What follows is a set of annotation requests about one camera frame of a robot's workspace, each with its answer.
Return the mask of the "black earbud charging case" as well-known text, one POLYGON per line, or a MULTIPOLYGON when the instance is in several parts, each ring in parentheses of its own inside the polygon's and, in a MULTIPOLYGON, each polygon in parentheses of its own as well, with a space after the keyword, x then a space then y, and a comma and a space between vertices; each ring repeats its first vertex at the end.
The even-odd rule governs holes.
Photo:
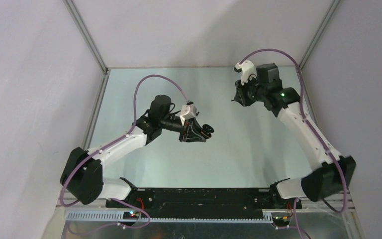
POLYGON ((212 134, 214 133, 214 128, 208 124, 203 124, 201 127, 201 133, 207 137, 211 138, 212 134))

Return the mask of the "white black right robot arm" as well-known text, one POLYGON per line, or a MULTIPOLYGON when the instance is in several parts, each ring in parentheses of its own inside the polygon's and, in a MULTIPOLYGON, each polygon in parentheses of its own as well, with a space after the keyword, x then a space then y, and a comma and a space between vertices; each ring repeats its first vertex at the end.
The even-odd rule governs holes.
POLYGON ((292 87, 284 88, 276 64, 255 66, 251 61, 237 63, 234 71, 241 74, 235 82, 233 101, 244 107, 261 102, 295 136, 312 170, 307 176, 286 179, 273 184, 269 200, 282 208, 292 198, 308 198, 313 202, 346 190, 356 168, 351 156, 343 156, 325 138, 312 118, 304 113, 300 94, 292 87))

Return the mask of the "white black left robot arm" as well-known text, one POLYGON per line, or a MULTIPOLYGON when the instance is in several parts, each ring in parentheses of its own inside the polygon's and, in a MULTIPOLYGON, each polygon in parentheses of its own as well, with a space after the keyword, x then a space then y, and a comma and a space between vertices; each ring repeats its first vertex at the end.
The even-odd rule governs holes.
POLYGON ((137 193, 126 179, 105 178, 103 173, 110 165, 132 151, 142 148, 162 131, 179 133, 179 142, 206 142, 214 133, 208 124, 200 125, 196 120, 196 107, 193 102, 173 112, 170 97, 157 95, 150 108, 137 121, 126 135, 104 146, 84 150, 73 149, 60 178, 60 183, 78 202, 90 204, 96 199, 118 199, 125 207, 137 202, 137 193))

